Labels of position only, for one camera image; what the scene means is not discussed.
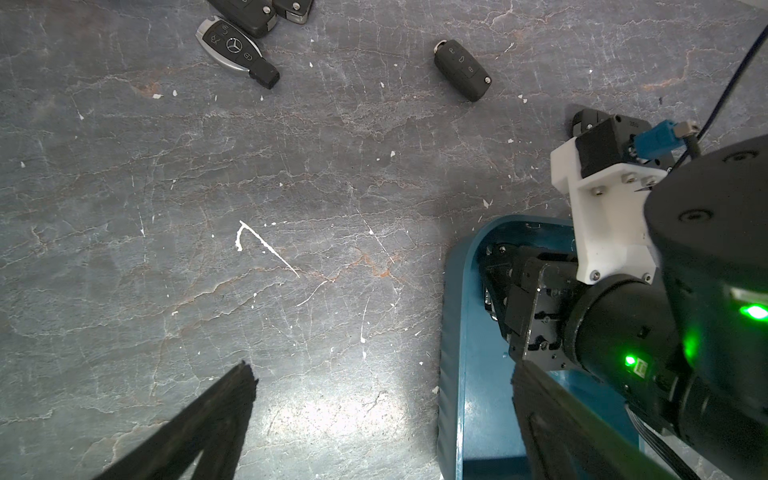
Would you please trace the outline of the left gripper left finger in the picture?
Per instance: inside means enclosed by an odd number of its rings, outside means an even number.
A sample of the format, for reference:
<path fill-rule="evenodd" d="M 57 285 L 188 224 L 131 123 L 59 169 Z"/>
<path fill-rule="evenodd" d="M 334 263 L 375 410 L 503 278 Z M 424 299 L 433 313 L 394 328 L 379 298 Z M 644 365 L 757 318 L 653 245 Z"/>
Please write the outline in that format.
<path fill-rule="evenodd" d="M 234 477 L 256 399 L 258 380 L 240 362 L 100 479 Z"/>

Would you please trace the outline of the teal storage tray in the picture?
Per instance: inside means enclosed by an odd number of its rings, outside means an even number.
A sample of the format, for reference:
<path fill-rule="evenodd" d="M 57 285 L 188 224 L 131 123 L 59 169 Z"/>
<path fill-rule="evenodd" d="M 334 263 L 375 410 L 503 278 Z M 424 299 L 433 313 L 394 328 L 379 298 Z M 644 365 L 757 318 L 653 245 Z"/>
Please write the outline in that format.
<path fill-rule="evenodd" d="M 575 249 L 572 223 L 509 215 L 460 240 L 448 253 L 440 343 L 437 460 L 446 479 L 528 479 L 513 405 L 515 363 L 484 307 L 479 258 L 495 240 Z"/>

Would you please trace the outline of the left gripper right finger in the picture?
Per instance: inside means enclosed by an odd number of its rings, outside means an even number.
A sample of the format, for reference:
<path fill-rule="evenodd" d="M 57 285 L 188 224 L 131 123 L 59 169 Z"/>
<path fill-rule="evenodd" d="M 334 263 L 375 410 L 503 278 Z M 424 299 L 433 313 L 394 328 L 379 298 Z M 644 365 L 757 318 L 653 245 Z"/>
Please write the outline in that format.
<path fill-rule="evenodd" d="M 534 479 L 671 479 L 531 362 L 516 364 L 513 404 Z"/>

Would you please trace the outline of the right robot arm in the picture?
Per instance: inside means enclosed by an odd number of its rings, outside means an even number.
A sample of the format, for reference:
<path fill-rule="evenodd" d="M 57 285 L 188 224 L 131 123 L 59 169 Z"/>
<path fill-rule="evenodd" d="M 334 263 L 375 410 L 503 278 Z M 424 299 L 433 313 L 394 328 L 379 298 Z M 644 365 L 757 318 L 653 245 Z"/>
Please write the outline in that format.
<path fill-rule="evenodd" d="M 536 479 L 693 471 L 669 433 L 734 479 L 767 475 L 767 139 L 709 153 L 643 209 L 661 286 L 585 286 L 564 251 L 494 243 L 479 270 L 515 361 Z"/>

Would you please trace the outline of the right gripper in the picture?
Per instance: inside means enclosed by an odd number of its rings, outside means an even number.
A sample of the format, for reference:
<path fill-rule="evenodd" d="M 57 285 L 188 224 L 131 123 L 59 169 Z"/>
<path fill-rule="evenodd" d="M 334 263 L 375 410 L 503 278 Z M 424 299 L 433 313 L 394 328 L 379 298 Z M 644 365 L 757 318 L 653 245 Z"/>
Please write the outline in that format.
<path fill-rule="evenodd" d="M 510 358 L 541 369 L 575 369 L 564 347 L 565 323 L 585 286 L 577 256 L 531 245 L 495 243 L 479 259 L 485 310 Z"/>

